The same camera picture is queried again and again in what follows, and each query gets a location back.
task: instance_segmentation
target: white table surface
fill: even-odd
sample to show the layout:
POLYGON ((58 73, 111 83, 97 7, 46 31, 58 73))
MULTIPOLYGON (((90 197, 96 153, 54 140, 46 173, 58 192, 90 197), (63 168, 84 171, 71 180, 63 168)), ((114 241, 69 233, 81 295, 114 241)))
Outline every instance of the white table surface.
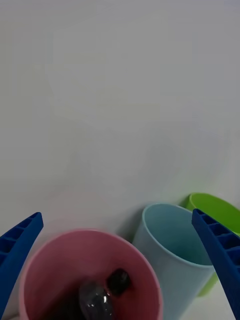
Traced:
POLYGON ((234 320, 235 317, 218 281, 205 297, 196 298, 181 320, 234 320))

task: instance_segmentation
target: black object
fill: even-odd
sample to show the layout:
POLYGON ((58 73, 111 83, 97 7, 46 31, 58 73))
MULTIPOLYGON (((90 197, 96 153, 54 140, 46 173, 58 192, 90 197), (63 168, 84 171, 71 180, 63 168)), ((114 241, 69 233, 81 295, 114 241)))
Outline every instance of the black object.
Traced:
POLYGON ((116 296, 121 296, 131 285, 129 274, 124 269, 115 270, 107 279, 106 286, 116 296))

